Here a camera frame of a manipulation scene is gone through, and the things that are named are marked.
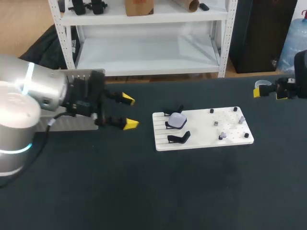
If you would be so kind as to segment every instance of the cardboard box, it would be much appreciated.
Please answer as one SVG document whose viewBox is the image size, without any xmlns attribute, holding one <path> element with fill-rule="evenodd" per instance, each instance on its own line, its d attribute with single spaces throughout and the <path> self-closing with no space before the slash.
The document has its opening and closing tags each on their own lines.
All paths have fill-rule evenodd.
<svg viewBox="0 0 307 230">
<path fill-rule="evenodd" d="M 153 14 L 154 0 L 125 0 L 127 16 L 143 16 Z"/>
</svg>

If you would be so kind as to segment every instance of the wooden floor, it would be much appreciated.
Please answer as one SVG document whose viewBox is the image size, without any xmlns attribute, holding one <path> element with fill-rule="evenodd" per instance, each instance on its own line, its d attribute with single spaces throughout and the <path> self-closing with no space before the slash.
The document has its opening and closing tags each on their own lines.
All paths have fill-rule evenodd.
<svg viewBox="0 0 307 230">
<path fill-rule="evenodd" d="M 19 57 L 51 25 L 53 19 L 48 0 L 0 0 L 0 53 Z M 226 77 L 248 77 L 256 75 L 276 75 L 279 72 L 237 74 L 231 61 L 228 62 Z M 180 81 L 199 78 L 215 78 L 216 74 L 176 75 L 167 80 Z M 150 81 L 163 81 L 165 76 L 155 76 Z M 121 81 L 149 81 L 148 78 L 129 77 Z"/>
</svg>

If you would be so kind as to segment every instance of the black cable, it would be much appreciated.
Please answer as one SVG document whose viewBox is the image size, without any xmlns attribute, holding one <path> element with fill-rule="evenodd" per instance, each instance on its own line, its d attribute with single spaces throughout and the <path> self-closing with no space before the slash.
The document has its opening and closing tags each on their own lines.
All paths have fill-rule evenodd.
<svg viewBox="0 0 307 230">
<path fill-rule="evenodd" d="M 64 112 L 64 113 L 59 113 L 57 115 L 55 115 L 48 123 L 48 126 L 46 128 L 46 131 L 45 131 L 45 138 L 43 140 L 43 143 L 39 149 L 39 151 L 37 152 L 37 154 L 34 156 L 34 158 L 27 164 L 25 165 L 17 174 L 13 175 L 9 180 L 7 180 L 4 184 L 0 185 L 0 189 L 2 188 L 5 188 L 7 187 L 9 184 L 13 183 L 16 179 L 18 179 L 21 175 L 24 174 L 24 172 L 30 168 L 34 162 L 39 158 L 39 156 L 42 154 L 46 144 L 47 144 L 47 141 L 48 141 L 48 136 L 49 136 L 49 131 L 50 131 L 50 128 L 51 126 L 54 124 L 55 120 L 57 120 L 59 117 L 61 116 L 73 116 L 75 117 L 76 114 L 72 114 L 72 113 L 68 113 L 68 112 Z"/>
</svg>

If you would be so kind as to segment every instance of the shelf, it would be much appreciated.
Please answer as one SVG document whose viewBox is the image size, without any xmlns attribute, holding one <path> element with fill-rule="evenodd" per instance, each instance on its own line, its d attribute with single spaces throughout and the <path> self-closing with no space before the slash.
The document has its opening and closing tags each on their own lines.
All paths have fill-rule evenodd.
<svg viewBox="0 0 307 230">
<path fill-rule="evenodd" d="M 105 69 L 106 76 L 218 72 L 209 35 L 87 38 L 77 69 Z"/>
<path fill-rule="evenodd" d="M 224 0 L 205 0 L 209 11 L 198 9 L 194 13 L 187 12 L 172 0 L 156 0 L 154 14 L 147 16 L 128 17 L 124 0 L 105 0 L 109 5 L 104 14 L 94 15 L 86 9 L 85 15 L 77 16 L 73 11 L 66 11 L 61 19 L 62 25 L 110 25 L 110 24 L 141 24 L 141 23 L 178 23 L 226 20 L 227 10 Z"/>
</svg>

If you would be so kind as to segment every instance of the black cabinet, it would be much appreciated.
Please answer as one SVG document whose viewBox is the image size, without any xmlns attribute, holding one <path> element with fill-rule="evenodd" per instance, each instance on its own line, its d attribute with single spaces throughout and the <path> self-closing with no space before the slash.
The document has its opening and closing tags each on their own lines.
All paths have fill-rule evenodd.
<svg viewBox="0 0 307 230">
<path fill-rule="evenodd" d="M 275 71 L 297 0 L 238 0 L 229 55 L 237 73 Z"/>
</svg>

